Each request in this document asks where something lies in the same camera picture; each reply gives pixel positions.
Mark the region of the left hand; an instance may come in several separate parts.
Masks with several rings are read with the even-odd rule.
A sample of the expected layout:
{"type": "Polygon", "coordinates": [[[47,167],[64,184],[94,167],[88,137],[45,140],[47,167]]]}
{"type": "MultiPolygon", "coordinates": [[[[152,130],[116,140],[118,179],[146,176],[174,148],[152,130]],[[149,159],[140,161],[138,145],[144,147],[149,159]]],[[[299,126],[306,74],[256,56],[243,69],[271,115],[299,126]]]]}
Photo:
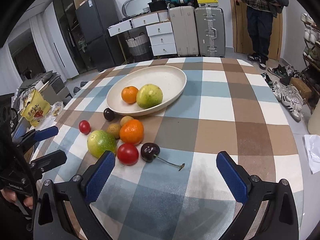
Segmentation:
{"type": "MultiPolygon", "coordinates": [[[[17,195],[14,191],[11,189],[1,189],[1,194],[4,197],[4,199],[10,203],[16,204],[17,195]]],[[[33,198],[32,197],[26,197],[23,201],[23,204],[28,207],[29,209],[33,209],[33,198]]]]}

